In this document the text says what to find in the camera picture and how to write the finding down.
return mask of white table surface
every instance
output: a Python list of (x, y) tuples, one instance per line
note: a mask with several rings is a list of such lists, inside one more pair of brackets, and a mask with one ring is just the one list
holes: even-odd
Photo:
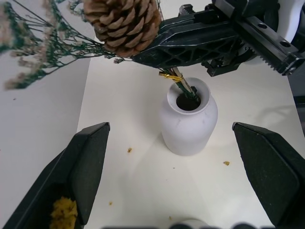
[[(210, 1), (164, 0), (165, 17), (176, 16), (186, 3), (196, 10)], [(91, 60), (78, 130), (110, 122), (111, 131), (86, 229), (163, 229), (185, 219), (222, 229), (238, 222), (271, 225), (247, 179), (231, 128), (236, 121), (268, 128), (305, 157), (305, 139), (287, 78), (266, 64), (242, 64), (237, 71), (215, 78), (201, 65), (180, 70), (185, 77), (205, 81), (219, 109), (210, 141), (192, 157), (174, 155), (162, 139), (158, 110), (170, 80), (133, 62), (116, 65), (104, 58)]]

